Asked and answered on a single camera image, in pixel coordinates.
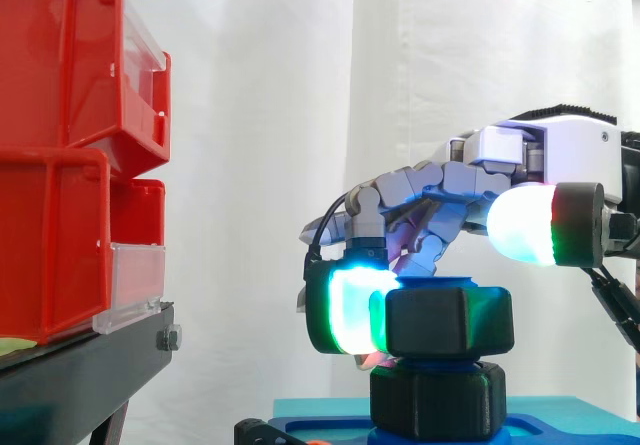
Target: red storage bin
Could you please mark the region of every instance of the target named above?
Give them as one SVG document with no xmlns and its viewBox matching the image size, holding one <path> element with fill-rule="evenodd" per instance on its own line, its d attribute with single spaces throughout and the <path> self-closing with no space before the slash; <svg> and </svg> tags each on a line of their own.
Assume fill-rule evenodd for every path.
<svg viewBox="0 0 640 445">
<path fill-rule="evenodd" d="M 126 0 L 0 0 L 0 146 L 94 147 L 134 177 L 169 160 L 171 61 Z"/>
<path fill-rule="evenodd" d="M 93 149 L 0 149 L 0 337 L 108 333 L 160 310 L 164 186 Z"/>
</svg>

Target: yellow object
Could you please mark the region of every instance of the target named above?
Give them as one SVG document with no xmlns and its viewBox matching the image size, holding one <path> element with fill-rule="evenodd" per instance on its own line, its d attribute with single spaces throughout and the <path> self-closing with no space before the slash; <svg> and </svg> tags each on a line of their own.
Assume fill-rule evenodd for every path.
<svg viewBox="0 0 640 445">
<path fill-rule="evenodd" d="M 33 348 L 37 342 L 24 340 L 22 338 L 0 338 L 0 357 L 16 350 L 26 350 Z"/>
</svg>

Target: white curtain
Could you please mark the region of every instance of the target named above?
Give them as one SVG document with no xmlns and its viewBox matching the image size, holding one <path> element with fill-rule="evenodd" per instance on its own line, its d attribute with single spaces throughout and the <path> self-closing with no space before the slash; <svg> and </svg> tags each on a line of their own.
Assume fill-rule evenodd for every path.
<svg viewBox="0 0 640 445">
<path fill-rule="evenodd" d="M 166 298 L 183 348 L 122 443 L 224 444 L 282 397 L 367 393 L 295 314 L 301 227 L 457 132 L 560 102 L 632 125 L 630 0 L 131 0 L 173 57 Z M 612 265 L 632 283 L 633 265 Z M 461 237 L 440 264 L 512 291 L 511 394 L 633 410 L 633 353 L 572 270 Z"/>
</svg>

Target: black cable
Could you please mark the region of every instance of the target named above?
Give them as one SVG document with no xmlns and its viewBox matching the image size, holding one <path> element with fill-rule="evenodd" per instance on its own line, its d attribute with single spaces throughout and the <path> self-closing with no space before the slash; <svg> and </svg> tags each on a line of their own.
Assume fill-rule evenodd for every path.
<svg viewBox="0 0 640 445">
<path fill-rule="evenodd" d="M 600 267 L 600 271 L 602 272 L 602 274 L 606 277 L 607 280 L 609 280 L 609 282 L 615 282 L 616 279 L 613 278 L 613 275 L 611 275 L 609 273 L 609 270 L 607 270 L 607 267 L 605 267 L 604 265 L 602 265 Z"/>
<path fill-rule="evenodd" d="M 316 234 L 313 236 L 311 245 L 320 246 L 320 239 L 322 238 L 322 232 L 324 232 L 324 229 L 327 228 L 329 220 L 331 220 L 331 217 L 333 216 L 333 214 L 336 212 L 338 207 L 344 203 L 346 198 L 347 198 L 347 194 L 345 193 L 344 195 L 341 195 L 340 197 L 338 197 L 338 199 L 331 204 L 331 206 L 327 210 L 327 213 L 324 214 L 324 217 L 322 217 L 322 220 L 320 221 L 320 224 L 316 229 Z"/>
<path fill-rule="evenodd" d="M 591 277 L 593 293 L 627 343 L 640 352 L 640 330 L 638 330 L 640 302 L 638 299 L 624 283 L 616 280 L 605 266 L 600 267 L 602 275 L 590 268 L 583 268 L 582 271 Z"/>
<path fill-rule="evenodd" d="M 327 228 L 327 225 L 329 224 L 329 220 L 331 220 L 331 217 L 333 216 L 333 214 L 336 212 L 338 207 L 340 207 L 340 205 L 344 203 L 346 198 L 347 198 L 346 193 L 338 197 L 338 199 L 331 204 L 331 206 L 327 210 L 327 213 L 324 214 L 324 217 L 322 217 L 322 220 L 320 220 L 320 223 L 318 224 L 318 228 L 316 228 L 316 233 L 313 236 L 313 240 L 311 240 L 311 243 L 309 244 L 309 249 L 307 251 L 307 254 L 304 257 L 304 273 L 305 274 L 307 273 L 307 269 L 309 268 L 309 265 L 311 265 L 313 262 L 322 260 L 322 253 L 321 253 L 322 247 L 320 245 L 320 240 L 322 239 L 322 233 L 324 232 L 324 229 Z"/>
</svg>

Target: black metal stand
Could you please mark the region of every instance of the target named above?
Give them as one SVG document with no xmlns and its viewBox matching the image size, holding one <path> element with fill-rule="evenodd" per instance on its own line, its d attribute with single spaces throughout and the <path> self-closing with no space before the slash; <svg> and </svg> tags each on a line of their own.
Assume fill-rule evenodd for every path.
<svg viewBox="0 0 640 445">
<path fill-rule="evenodd" d="M 262 420 L 247 418 L 234 427 L 233 445 L 306 445 L 306 443 Z"/>
<path fill-rule="evenodd" d="M 171 361 L 172 304 L 110 335 L 0 358 L 0 443 L 117 445 L 129 399 Z"/>
</svg>

